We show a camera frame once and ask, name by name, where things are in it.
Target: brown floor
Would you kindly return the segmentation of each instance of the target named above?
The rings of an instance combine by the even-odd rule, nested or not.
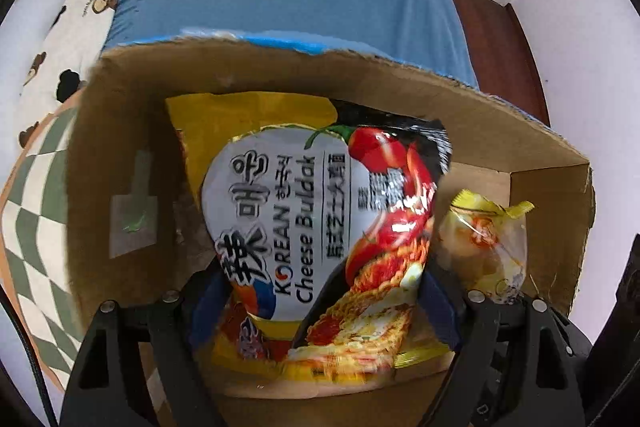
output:
[[[453,0],[480,89],[517,105],[547,125],[545,95],[529,44],[511,5]]]

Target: green checkered fabric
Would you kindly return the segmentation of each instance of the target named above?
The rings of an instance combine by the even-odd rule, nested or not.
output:
[[[66,147],[76,108],[53,118],[28,145],[2,209],[2,238],[26,326],[66,387],[82,335],[66,273]]]

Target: yellow packaging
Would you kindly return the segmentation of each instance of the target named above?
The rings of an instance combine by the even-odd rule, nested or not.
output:
[[[506,303],[520,291],[527,267],[525,214],[529,201],[503,208],[470,190],[451,202],[440,228],[438,264],[467,289]]]

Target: plastic bag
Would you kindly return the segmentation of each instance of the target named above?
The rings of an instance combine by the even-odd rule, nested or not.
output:
[[[438,264],[456,273],[467,290],[496,303],[511,301],[526,275],[529,201],[503,208],[470,190],[451,202],[438,229]]]
[[[442,125],[300,94],[166,103],[234,289],[214,361],[339,383],[393,368],[449,167]]]

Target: pillow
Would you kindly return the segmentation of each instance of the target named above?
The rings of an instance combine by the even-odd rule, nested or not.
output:
[[[65,0],[22,86],[14,126],[24,147],[49,113],[87,80],[111,28],[118,0]]]
[[[0,277],[44,373],[64,390],[82,333],[66,273],[66,147],[80,93],[37,127],[0,197]]]

